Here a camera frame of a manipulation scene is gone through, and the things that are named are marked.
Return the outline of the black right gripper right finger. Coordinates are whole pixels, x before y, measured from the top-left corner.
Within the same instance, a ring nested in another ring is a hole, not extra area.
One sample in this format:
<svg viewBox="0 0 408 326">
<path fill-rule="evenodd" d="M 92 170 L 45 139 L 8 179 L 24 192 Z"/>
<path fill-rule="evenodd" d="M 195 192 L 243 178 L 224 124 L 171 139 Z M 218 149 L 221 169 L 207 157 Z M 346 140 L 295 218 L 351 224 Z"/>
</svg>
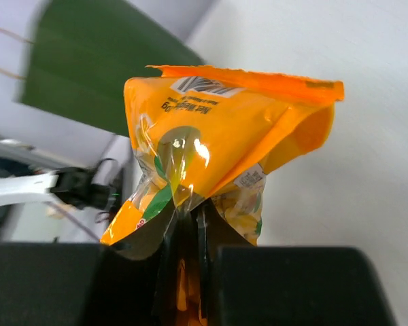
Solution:
<svg viewBox="0 0 408 326">
<path fill-rule="evenodd" d="M 201 310 L 210 325 L 395 325 L 355 247 L 255 247 L 210 200 L 195 211 Z"/>
</svg>

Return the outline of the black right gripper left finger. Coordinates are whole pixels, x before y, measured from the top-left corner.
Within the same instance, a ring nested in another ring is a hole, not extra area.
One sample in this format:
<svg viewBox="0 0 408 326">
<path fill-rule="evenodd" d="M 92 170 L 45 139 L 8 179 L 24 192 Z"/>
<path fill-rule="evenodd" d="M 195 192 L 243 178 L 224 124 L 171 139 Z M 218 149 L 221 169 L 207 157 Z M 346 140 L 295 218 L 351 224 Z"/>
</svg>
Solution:
<svg viewBox="0 0 408 326">
<path fill-rule="evenodd" d="M 174 325 L 168 204 L 112 246 L 0 243 L 0 325 Z"/>
</svg>

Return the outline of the orange snack bag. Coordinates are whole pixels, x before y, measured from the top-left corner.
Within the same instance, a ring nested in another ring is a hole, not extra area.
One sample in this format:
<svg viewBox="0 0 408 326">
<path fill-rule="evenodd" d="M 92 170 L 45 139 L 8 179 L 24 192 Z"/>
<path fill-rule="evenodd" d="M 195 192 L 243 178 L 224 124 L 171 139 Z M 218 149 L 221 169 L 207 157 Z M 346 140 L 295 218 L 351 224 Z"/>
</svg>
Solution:
<svg viewBox="0 0 408 326">
<path fill-rule="evenodd" d="M 326 142 L 342 81 L 212 66 L 160 67 L 124 85 L 131 145 L 142 171 L 136 190 L 101 237 L 106 245 L 141 235 L 160 252 L 152 314 L 205 316 L 207 249 L 192 214 L 210 206 L 255 245 L 262 195 L 274 170 Z"/>
</svg>

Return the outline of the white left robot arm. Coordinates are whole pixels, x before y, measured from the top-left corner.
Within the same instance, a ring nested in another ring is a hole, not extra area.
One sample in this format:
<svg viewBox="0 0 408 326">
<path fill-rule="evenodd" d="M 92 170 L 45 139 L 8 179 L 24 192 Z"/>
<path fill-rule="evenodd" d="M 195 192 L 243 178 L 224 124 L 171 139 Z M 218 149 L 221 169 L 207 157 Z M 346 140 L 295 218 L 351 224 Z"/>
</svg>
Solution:
<svg viewBox="0 0 408 326">
<path fill-rule="evenodd" d="M 92 170 L 66 167 L 47 173 L 0 178 L 0 206 L 30 202 L 65 203 L 79 210 L 110 211 L 120 206 L 120 194 L 111 185 L 93 183 Z"/>
</svg>

